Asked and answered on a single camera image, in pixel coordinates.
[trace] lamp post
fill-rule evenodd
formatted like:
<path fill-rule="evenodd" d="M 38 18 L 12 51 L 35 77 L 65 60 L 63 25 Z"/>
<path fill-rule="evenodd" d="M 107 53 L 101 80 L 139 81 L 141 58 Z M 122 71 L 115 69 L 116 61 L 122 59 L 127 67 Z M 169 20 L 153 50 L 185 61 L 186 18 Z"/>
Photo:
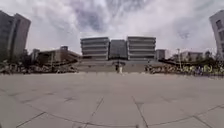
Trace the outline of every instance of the lamp post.
<path fill-rule="evenodd" d="M 177 49 L 177 52 L 178 52 L 178 59 L 179 59 L 179 65 L 180 65 L 180 69 L 181 69 L 181 59 L 180 59 L 180 49 L 178 48 Z"/>

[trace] gray pavement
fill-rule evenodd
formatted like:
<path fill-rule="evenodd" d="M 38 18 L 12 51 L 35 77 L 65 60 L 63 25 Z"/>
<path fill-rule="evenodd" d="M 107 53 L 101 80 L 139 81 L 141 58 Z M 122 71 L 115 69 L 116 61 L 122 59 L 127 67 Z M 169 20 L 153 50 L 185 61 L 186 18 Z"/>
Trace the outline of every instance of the gray pavement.
<path fill-rule="evenodd" d="M 144 73 L 0 76 L 3 128 L 223 128 L 224 80 Z"/>

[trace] crowd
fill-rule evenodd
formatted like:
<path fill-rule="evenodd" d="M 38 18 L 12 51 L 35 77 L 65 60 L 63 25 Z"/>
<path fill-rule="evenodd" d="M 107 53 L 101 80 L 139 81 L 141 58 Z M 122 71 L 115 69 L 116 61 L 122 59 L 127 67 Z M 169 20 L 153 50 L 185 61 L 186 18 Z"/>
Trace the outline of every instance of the crowd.
<path fill-rule="evenodd" d="M 72 66 L 30 66 L 24 67 L 15 64 L 4 64 L 0 66 L 0 74 L 35 74 L 35 73 L 71 73 L 78 72 L 77 68 Z"/>
<path fill-rule="evenodd" d="M 194 75 L 194 76 L 220 76 L 224 77 L 224 68 L 214 68 L 212 66 L 164 66 L 150 67 L 146 66 L 145 71 L 148 73 L 164 73 L 164 74 L 179 74 L 179 75 Z"/>

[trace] modern building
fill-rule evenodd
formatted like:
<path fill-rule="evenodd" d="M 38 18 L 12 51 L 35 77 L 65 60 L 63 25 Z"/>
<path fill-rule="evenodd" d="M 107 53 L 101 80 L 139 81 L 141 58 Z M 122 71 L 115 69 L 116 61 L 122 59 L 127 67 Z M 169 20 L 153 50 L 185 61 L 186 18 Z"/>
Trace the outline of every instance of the modern building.
<path fill-rule="evenodd" d="M 33 53 L 31 53 L 31 56 L 32 54 L 38 54 L 37 56 L 35 56 L 36 61 L 45 65 L 78 62 L 81 58 L 81 55 L 68 50 L 67 46 L 62 46 L 60 47 L 60 49 L 49 51 L 34 50 Z"/>
<path fill-rule="evenodd" d="M 109 59 L 128 60 L 128 48 L 125 40 L 111 40 L 109 45 Z"/>
<path fill-rule="evenodd" d="M 127 40 L 111 40 L 108 37 L 81 39 L 83 60 L 129 60 L 155 59 L 156 38 L 127 37 Z"/>
<path fill-rule="evenodd" d="M 169 59 L 170 52 L 169 50 L 166 50 L 166 49 L 157 49 L 155 58 L 156 60 Z"/>
<path fill-rule="evenodd" d="M 130 61 L 149 61 L 155 59 L 156 38 L 128 37 L 128 59 Z"/>
<path fill-rule="evenodd" d="M 37 60 L 37 57 L 38 57 L 39 53 L 40 53 L 39 49 L 33 49 L 32 53 L 30 55 L 31 56 L 31 60 L 32 61 Z"/>
<path fill-rule="evenodd" d="M 224 10 L 211 16 L 210 22 L 215 35 L 218 58 L 224 60 Z"/>
<path fill-rule="evenodd" d="M 0 11 L 0 61 L 12 60 L 23 53 L 31 21 L 15 14 Z"/>
<path fill-rule="evenodd" d="M 203 59 L 203 55 L 204 54 L 202 52 L 185 51 L 180 53 L 180 59 L 181 61 L 195 62 L 195 61 Z"/>
<path fill-rule="evenodd" d="M 83 60 L 108 60 L 109 44 L 108 37 L 81 39 Z"/>

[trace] cloudy sky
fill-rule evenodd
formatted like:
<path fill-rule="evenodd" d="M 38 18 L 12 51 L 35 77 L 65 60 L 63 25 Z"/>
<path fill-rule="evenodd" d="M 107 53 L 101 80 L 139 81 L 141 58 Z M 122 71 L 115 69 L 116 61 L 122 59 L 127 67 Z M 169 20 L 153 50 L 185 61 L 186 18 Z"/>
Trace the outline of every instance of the cloudy sky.
<path fill-rule="evenodd" d="M 209 17 L 224 0 L 0 0 L 0 10 L 32 21 L 27 49 L 62 45 L 80 52 L 80 38 L 153 36 L 157 48 L 216 51 Z"/>

